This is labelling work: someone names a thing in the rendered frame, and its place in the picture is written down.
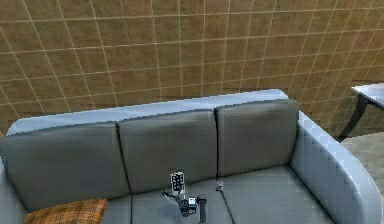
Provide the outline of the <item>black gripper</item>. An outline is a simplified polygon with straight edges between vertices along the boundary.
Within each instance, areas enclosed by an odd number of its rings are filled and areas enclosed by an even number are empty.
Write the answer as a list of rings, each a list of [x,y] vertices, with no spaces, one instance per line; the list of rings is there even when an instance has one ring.
[[[170,194],[167,191],[162,191],[162,195],[167,198],[171,203],[173,204],[179,204],[180,211],[183,216],[189,215],[189,204],[188,200],[186,199],[186,191],[180,190],[179,195],[173,195]]]

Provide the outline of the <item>grey blue sofa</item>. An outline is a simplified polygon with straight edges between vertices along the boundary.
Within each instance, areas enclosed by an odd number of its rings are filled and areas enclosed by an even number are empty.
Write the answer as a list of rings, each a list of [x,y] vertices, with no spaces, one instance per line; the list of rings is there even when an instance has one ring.
[[[271,89],[19,119],[0,138],[0,224],[94,198],[108,200],[101,224],[198,224],[162,195],[175,172],[207,199],[207,224],[384,217],[360,161]]]

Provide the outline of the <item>orange plaid cushion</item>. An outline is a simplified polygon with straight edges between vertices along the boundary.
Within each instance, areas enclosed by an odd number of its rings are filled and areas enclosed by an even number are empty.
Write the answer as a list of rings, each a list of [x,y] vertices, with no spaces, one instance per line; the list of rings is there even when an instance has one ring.
[[[94,198],[36,210],[26,215],[25,224],[101,224],[107,199]]]

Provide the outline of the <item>grey table with black legs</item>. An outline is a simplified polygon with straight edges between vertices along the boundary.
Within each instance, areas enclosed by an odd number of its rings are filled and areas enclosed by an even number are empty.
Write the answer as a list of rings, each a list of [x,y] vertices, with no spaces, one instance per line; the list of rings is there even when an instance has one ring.
[[[360,121],[368,105],[384,111],[384,83],[353,86],[352,90],[357,93],[357,102],[349,122],[336,140],[342,142]]]

